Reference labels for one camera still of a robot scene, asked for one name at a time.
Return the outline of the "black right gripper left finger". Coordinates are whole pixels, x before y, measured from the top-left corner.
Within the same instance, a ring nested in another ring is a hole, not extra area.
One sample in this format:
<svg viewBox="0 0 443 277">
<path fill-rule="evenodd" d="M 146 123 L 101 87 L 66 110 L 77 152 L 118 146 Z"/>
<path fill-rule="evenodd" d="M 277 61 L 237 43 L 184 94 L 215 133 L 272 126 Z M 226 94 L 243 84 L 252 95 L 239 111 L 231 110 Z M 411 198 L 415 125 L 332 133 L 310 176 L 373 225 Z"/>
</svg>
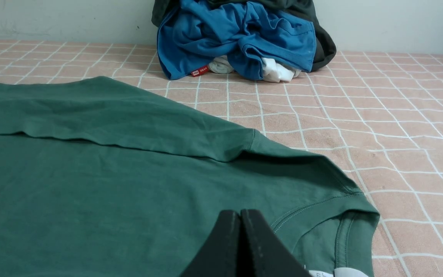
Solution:
<svg viewBox="0 0 443 277">
<path fill-rule="evenodd" d="M 237 212 L 222 210 L 208 238 L 181 277 L 235 277 L 240 227 Z"/>
</svg>

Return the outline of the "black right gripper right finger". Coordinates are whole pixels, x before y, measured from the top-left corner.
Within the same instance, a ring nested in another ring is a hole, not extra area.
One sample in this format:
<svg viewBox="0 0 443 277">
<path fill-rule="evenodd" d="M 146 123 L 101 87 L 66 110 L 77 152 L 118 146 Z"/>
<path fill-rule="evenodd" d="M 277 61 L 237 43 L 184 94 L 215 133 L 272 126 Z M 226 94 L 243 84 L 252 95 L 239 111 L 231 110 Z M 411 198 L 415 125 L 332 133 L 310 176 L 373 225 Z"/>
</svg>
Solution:
<svg viewBox="0 0 443 277">
<path fill-rule="evenodd" d="M 260 211 L 243 209 L 241 219 L 256 277 L 311 276 L 275 235 Z"/>
</svg>

